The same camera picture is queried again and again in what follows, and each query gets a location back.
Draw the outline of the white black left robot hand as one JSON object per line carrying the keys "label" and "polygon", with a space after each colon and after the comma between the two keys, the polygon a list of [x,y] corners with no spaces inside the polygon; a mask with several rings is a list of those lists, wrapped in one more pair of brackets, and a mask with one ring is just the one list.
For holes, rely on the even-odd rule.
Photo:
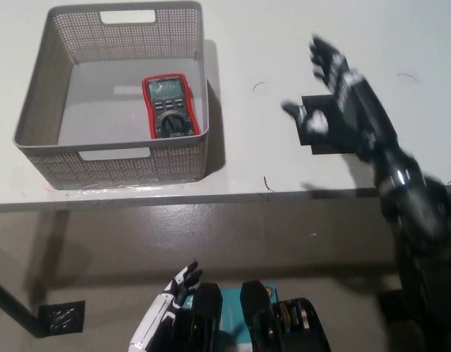
{"label": "white black left robot hand", "polygon": [[159,293],[136,328],[128,351],[160,351],[186,299],[199,282],[202,270],[194,261],[183,268]]}

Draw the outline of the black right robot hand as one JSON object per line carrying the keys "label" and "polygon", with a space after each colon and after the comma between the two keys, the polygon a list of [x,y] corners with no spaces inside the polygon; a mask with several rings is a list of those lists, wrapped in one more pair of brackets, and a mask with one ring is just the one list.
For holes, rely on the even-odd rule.
{"label": "black right robot hand", "polygon": [[309,49],[313,75],[331,93],[331,112],[282,102],[282,110],[294,119],[304,137],[350,149],[365,163],[377,164],[402,154],[388,114],[364,75],[348,64],[338,48],[316,34]]}

